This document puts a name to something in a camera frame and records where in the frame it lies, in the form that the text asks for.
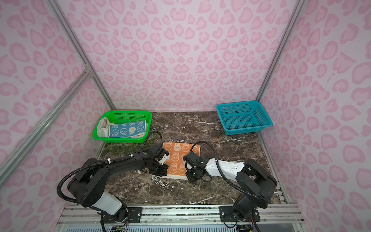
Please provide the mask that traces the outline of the orange patterned towel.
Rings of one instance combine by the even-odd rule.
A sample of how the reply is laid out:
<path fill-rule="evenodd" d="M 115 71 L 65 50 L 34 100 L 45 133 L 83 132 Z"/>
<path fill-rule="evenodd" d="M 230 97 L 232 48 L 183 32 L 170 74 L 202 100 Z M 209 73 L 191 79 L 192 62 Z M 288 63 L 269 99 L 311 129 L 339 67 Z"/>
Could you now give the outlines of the orange patterned towel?
<path fill-rule="evenodd" d="M 188 155 L 193 144 L 165 142 L 163 148 L 169 152 L 170 158 L 165 164 L 169 166 L 163 178 L 187 180 L 183 157 Z"/>

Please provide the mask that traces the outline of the blue patterned towel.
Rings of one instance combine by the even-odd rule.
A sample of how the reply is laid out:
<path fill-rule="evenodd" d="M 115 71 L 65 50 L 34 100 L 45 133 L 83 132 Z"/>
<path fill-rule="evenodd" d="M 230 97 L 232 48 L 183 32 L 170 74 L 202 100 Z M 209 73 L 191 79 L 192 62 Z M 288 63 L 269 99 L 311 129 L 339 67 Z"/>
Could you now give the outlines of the blue patterned towel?
<path fill-rule="evenodd" d="M 109 138 L 141 138 L 145 135 L 147 122 L 145 120 L 121 124 L 111 124 Z"/>

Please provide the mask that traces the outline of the pastel striped animal towel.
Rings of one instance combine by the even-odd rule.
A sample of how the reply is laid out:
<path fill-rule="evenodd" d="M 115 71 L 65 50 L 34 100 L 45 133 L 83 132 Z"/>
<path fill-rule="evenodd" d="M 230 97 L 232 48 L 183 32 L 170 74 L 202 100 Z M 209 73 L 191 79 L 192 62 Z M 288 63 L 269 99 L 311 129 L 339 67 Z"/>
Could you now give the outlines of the pastel striped animal towel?
<path fill-rule="evenodd" d="M 96 130 L 99 138 L 108 138 L 110 135 L 110 122 L 108 118 L 101 119 L 97 124 Z"/>

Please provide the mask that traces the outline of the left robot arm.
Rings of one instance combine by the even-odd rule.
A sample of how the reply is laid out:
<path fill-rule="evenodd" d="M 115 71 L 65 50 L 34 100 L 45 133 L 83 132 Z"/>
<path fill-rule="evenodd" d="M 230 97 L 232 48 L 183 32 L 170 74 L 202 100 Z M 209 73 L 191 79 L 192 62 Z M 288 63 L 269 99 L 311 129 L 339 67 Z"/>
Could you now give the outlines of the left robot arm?
<path fill-rule="evenodd" d="M 115 221 L 122 222 L 128 217 L 127 206 L 118 197 L 105 191 L 107 182 L 118 175 L 143 169 L 148 169 L 152 175 L 164 177 L 169 168 L 165 161 L 169 158 L 169 152 L 163 148 L 134 152 L 114 160 L 98 161 L 91 158 L 81 168 L 64 177 L 60 184 L 71 178 L 67 190 L 73 198 L 68 200 L 85 208 L 104 211 Z"/>

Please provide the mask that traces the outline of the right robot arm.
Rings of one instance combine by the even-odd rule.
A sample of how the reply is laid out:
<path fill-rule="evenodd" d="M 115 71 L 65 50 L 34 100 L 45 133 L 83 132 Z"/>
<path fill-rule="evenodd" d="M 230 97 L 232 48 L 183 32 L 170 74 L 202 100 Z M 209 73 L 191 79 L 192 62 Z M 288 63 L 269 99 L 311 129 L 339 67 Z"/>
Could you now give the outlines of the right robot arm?
<path fill-rule="evenodd" d="M 186 177 L 191 183 L 204 177 L 223 178 L 241 195 L 232 206 L 231 215 L 237 221 L 253 217 L 257 207 L 267 208 L 277 187 L 277 180 L 254 159 L 246 162 L 229 162 L 215 158 L 202 158 L 194 152 L 183 157 Z"/>

